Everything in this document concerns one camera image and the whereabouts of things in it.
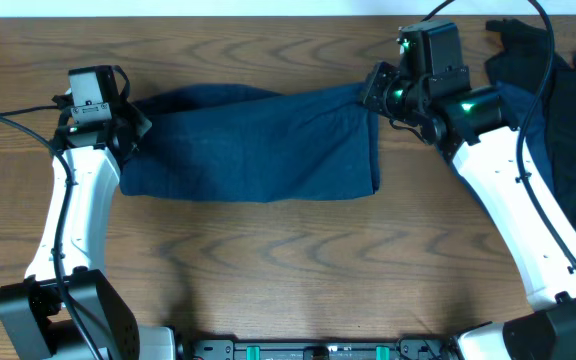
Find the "navy blue shorts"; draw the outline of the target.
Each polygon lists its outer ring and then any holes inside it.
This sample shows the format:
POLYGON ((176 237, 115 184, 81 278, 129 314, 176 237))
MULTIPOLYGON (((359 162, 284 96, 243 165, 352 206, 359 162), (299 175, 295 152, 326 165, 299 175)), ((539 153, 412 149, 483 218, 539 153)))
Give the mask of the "navy blue shorts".
POLYGON ((380 187, 379 120, 347 84, 282 95, 202 84, 136 101, 152 127, 125 163, 126 196, 333 201, 380 187))

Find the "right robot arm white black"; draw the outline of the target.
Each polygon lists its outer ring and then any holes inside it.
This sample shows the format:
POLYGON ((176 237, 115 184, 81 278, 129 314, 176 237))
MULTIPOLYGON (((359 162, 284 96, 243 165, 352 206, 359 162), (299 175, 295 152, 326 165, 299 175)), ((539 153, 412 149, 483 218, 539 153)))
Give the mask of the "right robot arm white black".
POLYGON ((465 66, 441 77, 379 62, 360 103, 410 126, 474 192, 519 270, 533 312, 464 330, 446 359, 576 359, 576 231, 534 165, 523 127, 495 87, 465 66))

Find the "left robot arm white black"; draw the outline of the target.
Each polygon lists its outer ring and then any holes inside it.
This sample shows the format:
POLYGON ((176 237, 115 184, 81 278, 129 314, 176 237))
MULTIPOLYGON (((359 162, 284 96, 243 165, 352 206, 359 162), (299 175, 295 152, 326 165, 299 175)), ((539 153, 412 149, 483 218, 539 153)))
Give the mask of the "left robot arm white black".
POLYGON ((174 332, 138 324, 105 271, 107 224, 124 157, 150 123, 125 100, 71 105, 51 140, 53 192, 20 283, 0 288, 0 321, 21 359, 173 359, 174 332))

